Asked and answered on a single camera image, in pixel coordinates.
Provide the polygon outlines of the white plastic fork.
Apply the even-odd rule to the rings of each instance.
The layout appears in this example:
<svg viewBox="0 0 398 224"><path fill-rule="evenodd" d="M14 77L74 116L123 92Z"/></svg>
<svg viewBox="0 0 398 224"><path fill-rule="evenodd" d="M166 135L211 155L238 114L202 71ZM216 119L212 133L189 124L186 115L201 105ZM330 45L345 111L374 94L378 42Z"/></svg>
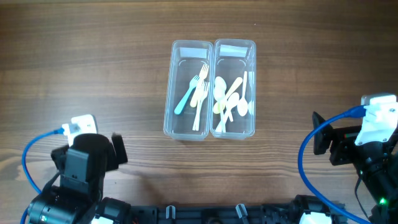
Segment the white plastic fork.
<svg viewBox="0 0 398 224"><path fill-rule="evenodd" d="M204 100L206 99L206 97L208 95L208 90L209 90L209 83L206 81L203 81L203 84L200 89L200 96L197 101L197 110L196 110L196 115L195 115L195 119L194 119L193 127L192 127L193 131L199 130L201 107L202 107Z"/></svg>

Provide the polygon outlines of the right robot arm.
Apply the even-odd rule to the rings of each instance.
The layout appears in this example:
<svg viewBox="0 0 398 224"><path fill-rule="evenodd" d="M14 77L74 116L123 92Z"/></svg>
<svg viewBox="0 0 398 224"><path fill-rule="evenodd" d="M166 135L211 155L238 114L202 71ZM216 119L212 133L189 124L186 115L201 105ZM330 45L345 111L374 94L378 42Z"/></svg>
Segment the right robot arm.
<svg viewBox="0 0 398 224"><path fill-rule="evenodd" d="M330 151L330 162L334 166L352 164L358 175L357 183L363 182L376 205L367 219L349 214L339 208L338 213L358 223L397 223L397 154L392 151L397 144L397 130L388 140L355 145L360 126L333 128L330 124L341 116L325 120L318 113L312 114L313 131L303 140L298 153L298 171L308 189L330 208L333 202L324 197L308 180L303 168L303 152L314 139L313 153L320 155Z"/></svg>

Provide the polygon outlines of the yellow plastic fork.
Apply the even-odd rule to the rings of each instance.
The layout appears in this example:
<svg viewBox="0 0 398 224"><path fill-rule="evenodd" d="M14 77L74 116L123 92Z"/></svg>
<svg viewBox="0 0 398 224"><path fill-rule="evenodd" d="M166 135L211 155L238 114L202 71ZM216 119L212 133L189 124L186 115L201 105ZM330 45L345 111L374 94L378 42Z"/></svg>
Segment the yellow plastic fork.
<svg viewBox="0 0 398 224"><path fill-rule="evenodd" d="M195 108L197 106L197 100L198 100L198 96L199 96L199 92L202 86L203 81L205 80L205 78L208 75L208 71L209 71L209 65L208 64L204 64L199 72L199 80L197 83L197 87L195 88L195 92L192 96L192 99L190 101L190 106L192 108Z"/></svg>

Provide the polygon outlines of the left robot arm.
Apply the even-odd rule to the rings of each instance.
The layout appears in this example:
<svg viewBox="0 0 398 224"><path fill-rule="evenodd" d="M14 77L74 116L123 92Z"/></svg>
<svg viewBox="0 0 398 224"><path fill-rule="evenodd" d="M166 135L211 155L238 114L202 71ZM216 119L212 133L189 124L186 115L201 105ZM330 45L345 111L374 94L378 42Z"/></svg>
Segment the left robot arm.
<svg viewBox="0 0 398 224"><path fill-rule="evenodd" d="M81 134L51 153L58 172L27 207L29 223L90 223L105 173L127 162L121 135Z"/></svg>

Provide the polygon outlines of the yellow plastic spoon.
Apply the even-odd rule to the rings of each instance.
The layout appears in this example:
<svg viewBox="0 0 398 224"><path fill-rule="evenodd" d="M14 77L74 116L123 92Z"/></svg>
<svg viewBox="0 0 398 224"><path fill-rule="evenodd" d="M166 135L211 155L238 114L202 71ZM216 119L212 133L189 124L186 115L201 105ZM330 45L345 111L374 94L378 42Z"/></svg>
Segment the yellow plastic spoon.
<svg viewBox="0 0 398 224"><path fill-rule="evenodd" d="M237 90L237 88L242 84L242 82L243 79L241 77L236 78L233 84L230 86L230 88L228 90L225 90L225 93L227 93L229 90L233 90L234 93Z"/></svg>

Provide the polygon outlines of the white plastic spoon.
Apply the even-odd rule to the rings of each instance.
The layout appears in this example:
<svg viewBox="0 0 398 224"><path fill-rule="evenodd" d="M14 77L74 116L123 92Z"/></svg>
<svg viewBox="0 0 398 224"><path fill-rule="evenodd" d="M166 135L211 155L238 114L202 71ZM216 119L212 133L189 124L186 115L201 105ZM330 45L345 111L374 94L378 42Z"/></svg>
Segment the white plastic spoon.
<svg viewBox="0 0 398 224"><path fill-rule="evenodd" d="M214 113L220 113L222 111L222 108L220 108L220 101L222 99L227 100L233 93L233 90L229 90L227 93L225 93L225 90L226 90L226 82L224 81L224 79L221 77L216 77L213 96L216 102L218 102L218 104L214 105L213 107Z"/></svg>
<svg viewBox="0 0 398 224"><path fill-rule="evenodd" d="M242 88L242 96L238 102L237 109L240 116L245 116L248 112L248 103L245 99L246 94L246 86L247 86L248 72L245 71L243 75L243 88Z"/></svg>
<svg viewBox="0 0 398 224"><path fill-rule="evenodd" d="M215 131L216 132L225 132L226 129L226 122L228 120L229 115L231 114L231 110L237 106L239 101L239 93L234 92L226 102L226 112L223 115L223 118L220 120L219 124L217 125Z"/></svg>
<svg viewBox="0 0 398 224"><path fill-rule="evenodd" d="M224 108L225 108L225 90L222 87L215 87L213 91L213 96L214 99L216 100L215 105L213 106L213 112L214 114L219 114L220 115L220 123L219 123L219 128L218 131L220 132L225 132L225 123L224 123Z"/></svg>

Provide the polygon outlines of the light blue plastic fork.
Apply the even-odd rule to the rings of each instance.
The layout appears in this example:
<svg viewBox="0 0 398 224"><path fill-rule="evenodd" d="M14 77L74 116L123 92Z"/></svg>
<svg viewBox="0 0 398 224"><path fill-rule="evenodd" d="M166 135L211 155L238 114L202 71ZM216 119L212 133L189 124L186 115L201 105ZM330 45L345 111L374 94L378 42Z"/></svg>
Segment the light blue plastic fork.
<svg viewBox="0 0 398 224"><path fill-rule="evenodd" d="M190 80L188 90L186 91L186 93L184 94L182 99L179 101L177 106L175 107L174 114L176 114L176 115L181 114L182 110L184 109L184 107L185 107L185 105L187 103L188 97L190 96L190 94L193 91L193 89L196 88L198 81L199 81L199 76L198 75L195 75Z"/></svg>

